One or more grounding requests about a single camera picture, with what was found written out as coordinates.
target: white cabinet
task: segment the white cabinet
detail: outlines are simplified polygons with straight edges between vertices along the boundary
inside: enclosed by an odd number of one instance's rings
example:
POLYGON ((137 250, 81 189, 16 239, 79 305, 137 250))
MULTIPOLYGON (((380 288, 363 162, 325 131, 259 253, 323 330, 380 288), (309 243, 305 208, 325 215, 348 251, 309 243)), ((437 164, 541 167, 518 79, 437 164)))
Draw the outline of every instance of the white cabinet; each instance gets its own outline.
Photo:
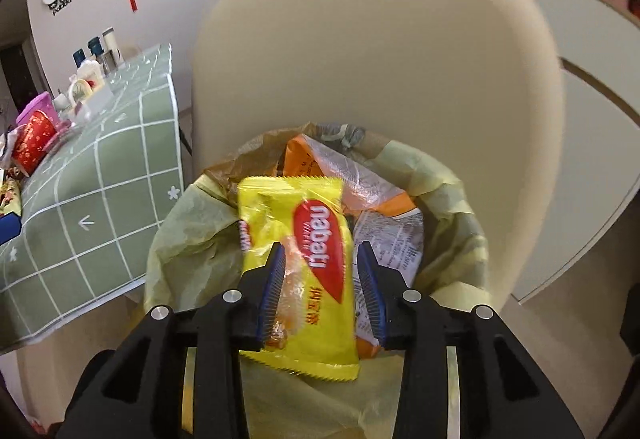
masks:
POLYGON ((640 112, 640 30, 600 0, 536 0, 560 55, 640 112))
POLYGON ((640 177, 637 121, 603 94, 618 96, 640 112, 640 29, 600 0, 536 1, 560 56, 587 74, 564 71, 566 121, 558 182, 514 289, 518 300, 539 292, 591 249, 638 191, 640 177))
POLYGON ((514 296, 522 299, 578 260, 636 190, 640 129, 597 90, 564 72, 566 121, 558 183, 514 296))

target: metal screw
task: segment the metal screw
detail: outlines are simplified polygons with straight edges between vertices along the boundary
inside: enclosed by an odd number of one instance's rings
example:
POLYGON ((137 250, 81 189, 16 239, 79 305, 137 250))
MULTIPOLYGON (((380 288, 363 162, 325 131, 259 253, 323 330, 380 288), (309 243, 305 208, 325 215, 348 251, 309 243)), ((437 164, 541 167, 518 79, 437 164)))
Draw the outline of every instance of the metal screw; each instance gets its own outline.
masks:
POLYGON ((420 291, 416 291, 415 289, 407 289, 402 293, 402 298, 404 298, 408 302, 416 303, 420 301, 422 295, 420 294, 420 291))
POLYGON ((482 318, 482 320, 490 320, 491 318, 494 317, 494 311, 492 310, 491 307, 487 305, 481 305, 480 307, 477 307, 476 314, 480 318, 482 318))
POLYGON ((159 305, 151 309, 151 317, 154 320, 164 320, 167 316, 169 316, 169 307, 159 305))
POLYGON ((222 295, 222 299, 230 304, 236 303, 240 298, 242 298, 242 293, 238 289, 229 289, 222 295))

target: pink container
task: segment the pink container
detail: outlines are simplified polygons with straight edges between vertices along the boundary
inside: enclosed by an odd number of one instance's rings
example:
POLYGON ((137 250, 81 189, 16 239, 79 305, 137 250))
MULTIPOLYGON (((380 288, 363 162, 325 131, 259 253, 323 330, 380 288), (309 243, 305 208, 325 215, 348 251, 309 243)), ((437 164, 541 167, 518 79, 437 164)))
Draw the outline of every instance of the pink container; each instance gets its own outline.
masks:
POLYGON ((53 106, 53 102, 51 101, 51 96, 49 96, 48 92, 43 92, 42 94, 39 94, 35 98, 31 99, 24 110, 20 112, 20 114, 18 114, 18 117, 15 119, 16 126, 25 124, 31 117, 31 114, 33 114, 36 110, 43 111, 51 120, 54 126, 57 125, 60 121, 60 119, 58 118, 58 112, 56 112, 56 109, 53 106))

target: floor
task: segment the floor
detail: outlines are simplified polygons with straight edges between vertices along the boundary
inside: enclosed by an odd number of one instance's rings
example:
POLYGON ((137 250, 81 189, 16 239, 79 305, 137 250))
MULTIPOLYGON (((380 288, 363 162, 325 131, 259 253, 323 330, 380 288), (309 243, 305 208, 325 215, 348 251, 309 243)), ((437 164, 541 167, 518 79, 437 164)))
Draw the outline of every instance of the floor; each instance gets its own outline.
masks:
MULTIPOLYGON (((626 292, 640 281, 640 198, 565 275, 501 316, 595 438, 625 380, 631 358, 618 336, 626 292)), ((124 297, 18 352, 26 404, 45 425, 62 419, 87 361, 129 331, 135 304, 124 297)))

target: table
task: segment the table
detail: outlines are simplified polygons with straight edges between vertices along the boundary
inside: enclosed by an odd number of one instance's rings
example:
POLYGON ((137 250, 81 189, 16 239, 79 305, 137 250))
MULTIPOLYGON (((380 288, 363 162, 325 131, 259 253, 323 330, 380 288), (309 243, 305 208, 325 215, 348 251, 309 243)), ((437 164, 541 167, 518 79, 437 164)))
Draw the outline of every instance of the table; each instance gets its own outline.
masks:
POLYGON ((184 189, 171 71, 167 45, 110 74, 113 98, 24 185, 22 231, 0 247, 0 353, 144 282, 184 189))

